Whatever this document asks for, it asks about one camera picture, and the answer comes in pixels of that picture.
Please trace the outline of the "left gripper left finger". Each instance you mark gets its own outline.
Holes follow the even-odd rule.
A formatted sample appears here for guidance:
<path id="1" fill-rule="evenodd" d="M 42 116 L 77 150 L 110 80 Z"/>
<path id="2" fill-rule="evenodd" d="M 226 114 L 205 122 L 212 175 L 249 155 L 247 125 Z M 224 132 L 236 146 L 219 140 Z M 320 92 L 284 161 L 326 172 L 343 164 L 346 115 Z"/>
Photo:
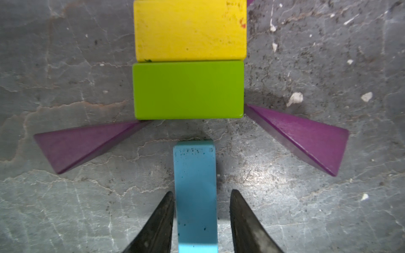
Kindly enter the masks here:
<path id="1" fill-rule="evenodd" d="M 175 212 L 174 194 L 165 194 L 136 238 L 124 249 L 125 253 L 169 253 Z"/>

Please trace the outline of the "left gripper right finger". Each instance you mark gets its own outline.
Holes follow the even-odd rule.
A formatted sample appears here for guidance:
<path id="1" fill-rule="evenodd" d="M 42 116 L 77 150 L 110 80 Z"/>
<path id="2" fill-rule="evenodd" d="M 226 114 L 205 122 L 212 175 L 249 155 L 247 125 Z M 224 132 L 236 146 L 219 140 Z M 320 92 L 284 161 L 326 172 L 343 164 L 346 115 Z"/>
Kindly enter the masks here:
<path id="1" fill-rule="evenodd" d="M 281 253 L 281 248 L 261 225 L 241 193 L 233 189 L 230 221 L 236 253 Z"/>

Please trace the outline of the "light blue block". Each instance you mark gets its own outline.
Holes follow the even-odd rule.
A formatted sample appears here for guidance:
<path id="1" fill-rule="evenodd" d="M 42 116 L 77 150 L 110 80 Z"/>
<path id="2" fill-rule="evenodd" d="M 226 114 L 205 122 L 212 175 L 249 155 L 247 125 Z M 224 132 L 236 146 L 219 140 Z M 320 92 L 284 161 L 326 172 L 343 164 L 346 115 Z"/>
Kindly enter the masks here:
<path id="1" fill-rule="evenodd" d="M 174 148 L 178 250 L 218 252 L 216 149 L 213 141 L 182 141 Z"/>

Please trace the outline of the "green rectangular block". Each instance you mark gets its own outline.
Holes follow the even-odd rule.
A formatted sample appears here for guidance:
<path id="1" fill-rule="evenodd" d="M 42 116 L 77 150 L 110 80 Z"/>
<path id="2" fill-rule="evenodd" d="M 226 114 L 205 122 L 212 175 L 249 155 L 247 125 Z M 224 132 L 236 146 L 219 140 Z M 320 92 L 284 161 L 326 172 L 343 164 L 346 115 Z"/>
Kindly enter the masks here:
<path id="1" fill-rule="evenodd" d="M 243 61 L 136 63 L 139 120 L 227 119 L 244 114 Z"/>

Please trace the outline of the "yellow rectangular block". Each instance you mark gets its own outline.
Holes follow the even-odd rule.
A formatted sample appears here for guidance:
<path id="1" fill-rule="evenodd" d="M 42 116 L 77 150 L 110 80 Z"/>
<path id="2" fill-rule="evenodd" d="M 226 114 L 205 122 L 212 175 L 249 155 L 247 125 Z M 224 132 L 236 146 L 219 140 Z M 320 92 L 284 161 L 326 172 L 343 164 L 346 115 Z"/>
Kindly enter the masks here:
<path id="1" fill-rule="evenodd" d="M 134 1 L 138 62 L 244 60 L 246 1 Z"/>

